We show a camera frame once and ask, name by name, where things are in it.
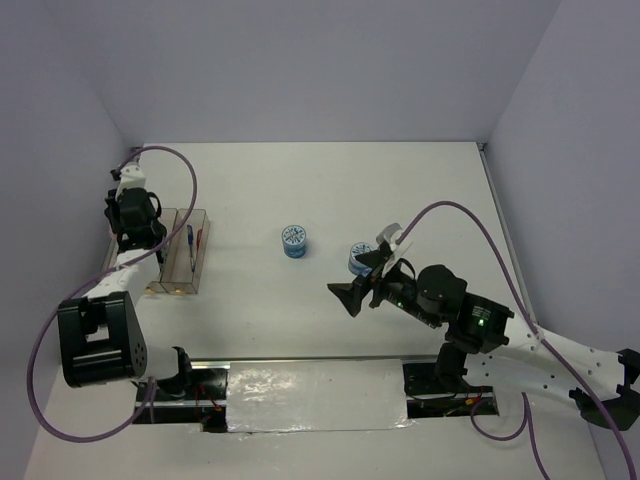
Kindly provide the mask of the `red pen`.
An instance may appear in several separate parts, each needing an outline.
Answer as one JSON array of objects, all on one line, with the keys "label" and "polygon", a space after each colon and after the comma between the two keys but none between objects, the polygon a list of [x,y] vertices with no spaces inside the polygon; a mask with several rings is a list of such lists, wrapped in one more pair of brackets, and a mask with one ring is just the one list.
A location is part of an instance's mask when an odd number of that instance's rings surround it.
[{"label": "red pen", "polygon": [[203,234],[203,229],[202,228],[198,229],[196,233],[196,249],[197,250],[200,249],[202,234]]}]

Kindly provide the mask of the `blue pen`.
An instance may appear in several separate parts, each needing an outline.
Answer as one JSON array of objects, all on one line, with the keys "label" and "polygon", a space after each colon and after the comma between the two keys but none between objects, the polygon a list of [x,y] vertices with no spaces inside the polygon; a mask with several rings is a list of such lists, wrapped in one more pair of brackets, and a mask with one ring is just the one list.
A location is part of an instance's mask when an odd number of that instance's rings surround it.
[{"label": "blue pen", "polygon": [[187,243],[188,243],[188,252],[189,252],[189,262],[191,272],[195,273],[196,268],[196,257],[195,257],[195,237],[193,227],[190,224],[186,225],[187,227]]}]

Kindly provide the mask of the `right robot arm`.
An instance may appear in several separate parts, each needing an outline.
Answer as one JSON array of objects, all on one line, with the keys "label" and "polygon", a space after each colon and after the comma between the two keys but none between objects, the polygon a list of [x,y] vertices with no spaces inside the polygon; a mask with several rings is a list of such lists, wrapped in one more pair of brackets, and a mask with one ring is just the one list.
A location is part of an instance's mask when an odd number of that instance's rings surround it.
[{"label": "right robot arm", "polygon": [[436,264],[415,271],[404,259],[389,270],[378,250],[361,255],[369,267],[349,283],[330,283],[351,316],[365,298],[383,302],[444,331],[434,368],[446,391],[492,386],[557,400],[587,422],[627,431],[639,418],[639,355],[599,350],[529,325],[495,301],[468,292],[465,280]]}]

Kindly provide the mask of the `clear compartment organizer tray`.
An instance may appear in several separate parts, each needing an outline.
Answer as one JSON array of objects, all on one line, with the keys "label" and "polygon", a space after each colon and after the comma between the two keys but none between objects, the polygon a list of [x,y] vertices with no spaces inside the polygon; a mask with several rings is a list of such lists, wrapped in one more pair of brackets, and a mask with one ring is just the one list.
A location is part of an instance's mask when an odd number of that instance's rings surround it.
[{"label": "clear compartment organizer tray", "polygon": [[[137,300],[143,295],[191,295],[199,290],[206,256],[211,222],[202,209],[164,208],[160,222],[166,227],[164,240],[151,250],[118,252],[113,241],[103,267],[108,271],[98,283],[102,293],[127,290]],[[193,227],[195,237],[195,273],[191,272],[187,243],[187,227]],[[200,249],[196,249],[196,233],[202,228]]]}]

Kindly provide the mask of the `silver taped cover plate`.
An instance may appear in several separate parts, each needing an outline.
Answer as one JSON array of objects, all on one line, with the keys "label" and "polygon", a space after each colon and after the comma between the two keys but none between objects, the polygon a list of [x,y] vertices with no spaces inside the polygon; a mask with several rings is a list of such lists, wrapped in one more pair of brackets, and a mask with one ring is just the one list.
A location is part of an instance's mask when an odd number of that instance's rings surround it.
[{"label": "silver taped cover plate", "polygon": [[390,360],[233,363],[234,433],[376,431],[410,425],[402,364]]}]

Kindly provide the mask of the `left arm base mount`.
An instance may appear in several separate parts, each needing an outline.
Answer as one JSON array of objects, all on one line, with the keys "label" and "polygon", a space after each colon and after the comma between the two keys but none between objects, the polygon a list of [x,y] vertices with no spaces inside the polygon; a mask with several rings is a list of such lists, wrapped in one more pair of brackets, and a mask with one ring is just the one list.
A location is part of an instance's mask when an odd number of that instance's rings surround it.
[{"label": "left arm base mount", "polygon": [[169,361],[168,365],[160,365],[160,373],[170,373],[170,376],[156,381],[152,400],[144,402],[147,381],[131,381],[136,387],[133,409],[141,410],[133,424],[189,424],[204,432],[225,433],[228,430],[228,369],[195,368],[183,348],[173,347],[172,350],[163,357]]}]

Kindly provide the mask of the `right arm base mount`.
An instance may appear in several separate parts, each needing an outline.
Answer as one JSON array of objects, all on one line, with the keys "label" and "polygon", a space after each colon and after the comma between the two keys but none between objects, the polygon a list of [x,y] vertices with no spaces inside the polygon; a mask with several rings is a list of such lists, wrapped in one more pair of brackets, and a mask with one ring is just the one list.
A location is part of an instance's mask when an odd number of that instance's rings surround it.
[{"label": "right arm base mount", "polygon": [[494,388],[462,379],[466,355],[449,345],[437,354],[401,357],[408,418],[468,417],[474,408],[480,415],[497,415]]}]

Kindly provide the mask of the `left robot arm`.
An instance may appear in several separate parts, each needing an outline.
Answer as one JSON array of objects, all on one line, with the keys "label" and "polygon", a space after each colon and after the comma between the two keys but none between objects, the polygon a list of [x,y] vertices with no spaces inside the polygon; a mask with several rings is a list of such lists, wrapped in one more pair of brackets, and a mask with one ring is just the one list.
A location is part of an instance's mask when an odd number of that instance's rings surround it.
[{"label": "left robot arm", "polygon": [[185,350],[147,345],[136,313],[136,304],[164,264],[167,229],[161,213],[157,196],[143,187],[109,192],[105,215],[116,235],[116,262],[95,287],[57,310],[69,386],[152,379],[175,399],[195,389],[196,375]]}]

